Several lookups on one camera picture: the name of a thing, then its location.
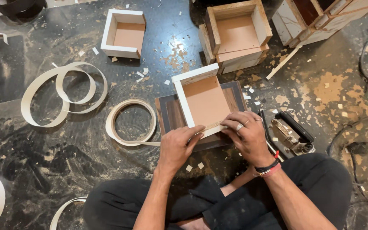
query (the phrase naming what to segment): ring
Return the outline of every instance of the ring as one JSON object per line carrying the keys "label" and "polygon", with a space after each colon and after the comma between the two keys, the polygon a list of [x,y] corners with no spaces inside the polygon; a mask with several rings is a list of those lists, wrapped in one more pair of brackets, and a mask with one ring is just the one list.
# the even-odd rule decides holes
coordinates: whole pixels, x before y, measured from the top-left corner
{"label": "ring", "polygon": [[239,125],[236,127],[236,130],[238,132],[238,130],[240,130],[242,127],[244,127],[241,123],[239,123]]}

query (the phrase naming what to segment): hand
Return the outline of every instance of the hand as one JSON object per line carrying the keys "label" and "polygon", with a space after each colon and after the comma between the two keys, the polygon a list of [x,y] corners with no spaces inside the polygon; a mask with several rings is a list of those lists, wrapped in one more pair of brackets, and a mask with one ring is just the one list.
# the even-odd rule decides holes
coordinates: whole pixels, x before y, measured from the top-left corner
{"label": "hand", "polygon": [[[239,123],[244,127],[237,132]],[[269,153],[262,118],[259,115],[250,111],[232,112],[221,125],[229,127],[222,130],[222,133],[232,139],[235,147],[250,164],[255,167],[267,167],[273,163],[275,159]]]}
{"label": "hand", "polygon": [[186,126],[166,133],[161,138],[160,159],[156,170],[160,171],[162,175],[169,175],[173,178],[204,135],[199,133],[204,128],[203,125],[197,125],[193,128]]}

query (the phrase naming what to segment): black pants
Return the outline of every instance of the black pants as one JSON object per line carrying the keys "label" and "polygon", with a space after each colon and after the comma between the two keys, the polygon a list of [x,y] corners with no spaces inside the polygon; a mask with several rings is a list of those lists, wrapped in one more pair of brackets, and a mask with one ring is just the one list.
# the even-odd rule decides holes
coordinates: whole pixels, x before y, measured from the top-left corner
{"label": "black pants", "polygon": [[[343,229],[350,204],[351,178],[339,162],[325,154],[286,160],[282,169],[337,229]],[[132,229],[151,181],[105,181],[90,192],[83,217],[92,230]],[[204,217],[211,229],[286,229],[268,186],[255,178],[224,197],[210,176],[170,187],[166,229],[174,223]]]}

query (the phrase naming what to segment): black handle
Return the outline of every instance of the black handle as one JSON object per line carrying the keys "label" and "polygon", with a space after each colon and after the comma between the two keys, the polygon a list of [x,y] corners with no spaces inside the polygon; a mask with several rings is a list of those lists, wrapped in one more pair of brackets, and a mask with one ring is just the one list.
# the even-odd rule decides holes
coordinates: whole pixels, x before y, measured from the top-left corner
{"label": "black handle", "polygon": [[314,142],[314,138],[310,135],[298,122],[293,119],[293,117],[287,112],[278,112],[275,115],[276,119],[282,119],[285,123],[287,123],[299,136],[299,141],[301,143],[312,143]]}

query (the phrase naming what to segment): floor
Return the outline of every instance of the floor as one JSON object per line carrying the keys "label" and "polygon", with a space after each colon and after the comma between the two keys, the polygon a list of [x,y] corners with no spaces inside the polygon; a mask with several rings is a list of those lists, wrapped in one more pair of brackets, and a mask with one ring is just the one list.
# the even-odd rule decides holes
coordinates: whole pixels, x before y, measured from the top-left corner
{"label": "floor", "polygon": [[[100,50],[105,18],[108,9],[124,9],[126,4],[131,10],[145,13],[142,59],[119,58],[112,62]],[[154,107],[154,98],[174,94],[171,84],[163,84],[165,80],[203,66],[197,28],[204,23],[205,5],[198,0],[194,4],[188,0],[162,1],[157,7],[159,4],[157,0],[103,0],[55,7],[20,26],[0,17],[0,32],[9,37],[9,46],[0,39],[0,179],[7,194],[0,230],[48,229],[64,202],[87,195],[101,181],[152,178],[159,149],[120,146],[105,134],[104,123],[110,109],[129,98],[145,100]],[[326,41],[304,46],[267,81],[264,78],[271,69],[292,52],[282,46],[273,30],[269,55],[262,64],[220,75],[219,81],[238,80],[242,86],[252,86],[255,92],[248,106],[260,100],[265,110],[294,109],[291,114],[315,137],[316,151],[326,154],[328,144],[341,128],[368,115],[365,83],[358,72],[359,55],[368,40],[367,29],[368,15]],[[99,50],[98,55],[93,47]],[[74,61],[89,62],[105,74],[109,85],[105,102],[92,113],[68,115],[54,128],[26,123],[20,113],[20,99],[28,85],[52,69],[52,62],[62,66]],[[368,63],[368,52],[365,62]],[[135,72],[143,68],[149,68],[149,73],[137,83],[139,76]],[[100,95],[103,82],[98,82],[96,94]],[[82,99],[88,82],[83,77],[69,78],[65,88],[72,100]],[[47,124],[60,108],[54,84],[47,82],[33,99],[33,118]],[[348,117],[342,117],[342,111]],[[117,118],[116,129],[122,138],[135,140],[149,130],[150,119],[143,108],[128,107]],[[159,128],[152,140],[160,140]],[[353,141],[368,142],[368,120],[345,131],[331,148],[331,156],[351,174],[352,161],[344,146]],[[364,181],[368,178],[368,154],[356,155],[355,160],[359,181]],[[200,162],[205,165],[202,170],[196,168]],[[194,167],[191,172],[185,170],[188,164]],[[245,162],[229,145],[192,154],[177,178],[185,181],[213,175],[225,184],[243,170]],[[364,188],[368,197],[368,185]],[[87,229],[80,215],[82,206],[74,203],[66,209],[58,229]],[[368,229],[368,202],[357,186],[353,187],[347,229]]]}

